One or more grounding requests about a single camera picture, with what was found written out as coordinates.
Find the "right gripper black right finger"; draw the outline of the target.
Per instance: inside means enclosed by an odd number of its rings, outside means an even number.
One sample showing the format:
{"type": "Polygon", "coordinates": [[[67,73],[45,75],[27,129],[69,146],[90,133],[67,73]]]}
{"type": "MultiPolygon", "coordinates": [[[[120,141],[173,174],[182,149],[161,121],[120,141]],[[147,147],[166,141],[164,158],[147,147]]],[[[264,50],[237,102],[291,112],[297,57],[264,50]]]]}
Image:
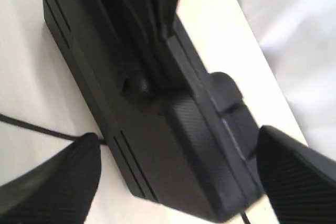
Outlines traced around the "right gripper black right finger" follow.
{"type": "Polygon", "coordinates": [[[335,223],[335,161],[272,126],[260,128],[256,159],[279,223],[335,223]]]}

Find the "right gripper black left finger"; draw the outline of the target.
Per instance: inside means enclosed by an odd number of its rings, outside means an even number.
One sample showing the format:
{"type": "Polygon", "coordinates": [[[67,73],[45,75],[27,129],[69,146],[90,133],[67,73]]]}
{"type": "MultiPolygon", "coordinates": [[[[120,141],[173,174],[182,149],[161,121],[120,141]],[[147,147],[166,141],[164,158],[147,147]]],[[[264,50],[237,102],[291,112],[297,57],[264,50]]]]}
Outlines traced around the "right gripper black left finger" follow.
{"type": "Polygon", "coordinates": [[[1,223],[84,223],[100,177],[98,137],[87,133],[1,186],[1,223]]]}

